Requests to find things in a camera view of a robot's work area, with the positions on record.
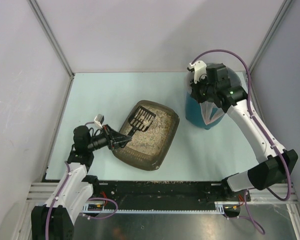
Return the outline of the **clear plastic bin liner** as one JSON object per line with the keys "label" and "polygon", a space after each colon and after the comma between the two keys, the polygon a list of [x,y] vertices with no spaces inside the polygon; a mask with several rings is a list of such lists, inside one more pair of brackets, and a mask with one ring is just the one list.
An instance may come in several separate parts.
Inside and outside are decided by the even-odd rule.
{"label": "clear plastic bin liner", "polygon": [[185,78],[185,118],[194,126],[209,130],[222,120],[225,113],[212,102],[198,103],[191,97],[193,78],[194,74],[190,72]]}

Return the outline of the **blue trash bin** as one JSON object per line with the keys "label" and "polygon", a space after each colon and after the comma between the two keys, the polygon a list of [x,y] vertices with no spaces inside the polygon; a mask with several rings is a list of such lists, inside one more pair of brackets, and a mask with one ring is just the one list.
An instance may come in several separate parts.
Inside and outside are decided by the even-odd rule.
{"label": "blue trash bin", "polygon": [[222,63],[199,60],[187,70],[185,117],[199,128],[214,127],[231,106],[247,98],[239,76]]}

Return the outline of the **black litter scoop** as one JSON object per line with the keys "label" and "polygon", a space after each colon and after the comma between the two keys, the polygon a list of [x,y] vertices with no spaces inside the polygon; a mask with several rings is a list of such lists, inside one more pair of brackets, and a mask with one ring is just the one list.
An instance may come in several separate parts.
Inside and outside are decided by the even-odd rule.
{"label": "black litter scoop", "polygon": [[[139,132],[146,132],[153,121],[156,118],[156,114],[153,113],[152,111],[148,110],[147,108],[143,106],[138,106],[136,110],[133,111],[132,114],[129,115],[128,117],[128,123],[131,126],[131,130],[128,132],[128,136],[132,137],[136,131]],[[149,125],[144,125],[143,121],[144,120],[149,120],[150,124]]]}

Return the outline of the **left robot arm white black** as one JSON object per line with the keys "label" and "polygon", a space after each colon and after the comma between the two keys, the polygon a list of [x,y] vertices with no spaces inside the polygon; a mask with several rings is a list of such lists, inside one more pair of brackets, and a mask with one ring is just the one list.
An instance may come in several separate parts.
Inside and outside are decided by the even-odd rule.
{"label": "left robot arm white black", "polygon": [[114,151],[132,140],[105,124],[99,134],[80,125],[73,131],[73,145],[65,162],[66,170],[56,189],[41,206],[31,212],[31,232],[34,240],[71,240],[74,226],[85,203],[100,193],[99,180],[88,175],[94,151],[107,147]]}

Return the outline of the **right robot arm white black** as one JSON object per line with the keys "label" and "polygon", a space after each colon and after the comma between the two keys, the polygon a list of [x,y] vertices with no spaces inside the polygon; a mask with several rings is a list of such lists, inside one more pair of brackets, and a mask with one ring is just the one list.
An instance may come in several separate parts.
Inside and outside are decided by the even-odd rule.
{"label": "right robot arm white black", "polygon": [[287,150],[270,133],[253,109],[247,91],[234,82],[236,73],[229,73],[222,64],[206,64],[202,60],[190,63],[188,71],[190,96],[199,104],[210,103],[227,114],[239,127],[250,144],[258,165],[224,178],[221,185],[227,194],[242,190],[264,190],[280,181],[290,182],[290,174],[298,160],[294,149]]}

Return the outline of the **brown litter box tray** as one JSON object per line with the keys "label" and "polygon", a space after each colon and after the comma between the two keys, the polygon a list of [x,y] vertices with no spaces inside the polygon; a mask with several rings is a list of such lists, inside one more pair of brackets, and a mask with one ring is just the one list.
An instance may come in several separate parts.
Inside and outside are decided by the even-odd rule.
{"label": "brown litter box tray", "polygon": [[113,151],[120,161],[145,171],[158,170],[166,157],[179,126],[177,113],[162,104],[149,100],[139,101],[129,113],[138,106],[156,114],[146,132],[136,131],[132,140],[124,147]]}

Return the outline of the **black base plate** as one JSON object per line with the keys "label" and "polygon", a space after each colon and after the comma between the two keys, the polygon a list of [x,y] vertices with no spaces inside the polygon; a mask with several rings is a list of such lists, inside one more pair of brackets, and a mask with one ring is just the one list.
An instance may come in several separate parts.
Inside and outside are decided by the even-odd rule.
{"label": "black base plate", "polygon": [[228,192],[220,181],[119,181],[100,180],[93,185],[94,197],[108,197],[118,207],[132,206],[180,206],[196,202],[239,203],[240,197],[250,194],[244,190]]}

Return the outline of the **right aluminium frame post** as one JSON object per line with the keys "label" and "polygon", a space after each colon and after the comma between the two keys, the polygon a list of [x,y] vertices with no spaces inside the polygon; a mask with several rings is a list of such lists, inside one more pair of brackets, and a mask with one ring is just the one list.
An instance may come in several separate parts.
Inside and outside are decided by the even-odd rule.
{"label": "right aluminium frame post", "polygon": [[278,31],[280,25],[282,24],[283,20],[285,19],[286,15],[290,11],[290,8],[294,4],[294,0],[284,0],[276,13],[268,31],[265,34],[256,54],[254,55],[251,64],[249,65],[249,71],[252,73],[255,68],[258,66],[259,62],[261,61],[263,55],[265,54],[267,48],[269,47],[271,41],[273,40],[276,32]]}

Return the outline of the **aluminium frame post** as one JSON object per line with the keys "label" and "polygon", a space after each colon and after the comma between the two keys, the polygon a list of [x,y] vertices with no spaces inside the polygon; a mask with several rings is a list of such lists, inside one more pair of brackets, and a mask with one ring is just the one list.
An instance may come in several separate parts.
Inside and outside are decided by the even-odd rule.
{"label": "aluminium frame post", "polygon": [[286,15],[290,11],[290,8],[294,4],[294,0],[284,0],[276,13],[268,31],[265,34],[256,54],[254,55],[251,64],[249,65],[249,71],[252,73],[255,68],[258,66],[259,62],[261,61],[263,55],[265,54],[267,48],[269,47],[271,41],[273,40],[276,32],[278,31],[280,25],[282,24],[283,20],[285,19]]}
{"label": "aluminium frame post", "polygon": [[61,65],[63,66],[67,75],[71,78],[74,75],[74,73],[73,73],[73,71],[70,67],[70,64],[68,63],[68,60],[66,59],[64,52],[62,51],[62,48],[60,47],[60,44],[58,43],[38,1],[37,0],[27,0],[27,3],[29,4],[31,10],[33,11],[39,25],[41,26],[45,36],[47,37],[54,53],[56,54],[57,58],[59,59]]}

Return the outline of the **left aluminium frame post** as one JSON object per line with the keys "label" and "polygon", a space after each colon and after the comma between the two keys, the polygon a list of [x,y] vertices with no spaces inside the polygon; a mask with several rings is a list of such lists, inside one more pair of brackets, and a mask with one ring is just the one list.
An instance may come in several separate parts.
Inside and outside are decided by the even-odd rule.
{"label": "left aluminium frame post", "polygon": [[56,54],[57,58],[59,59],[61,65],[63,66],[67,75],[71,78],[74,75],[74,73],[73,73],[73,71],[70,67],[70,64],[68,63],[68,60],[66,59],[64,52],[62,51],[62,48],[60,47],[60,44],[58,43],[38,1],[37,0],[27,0],[27,3],[29,4],[31,10],[33,11],[39,25],[41,26],[45,36],[47,37],[54,53]]}

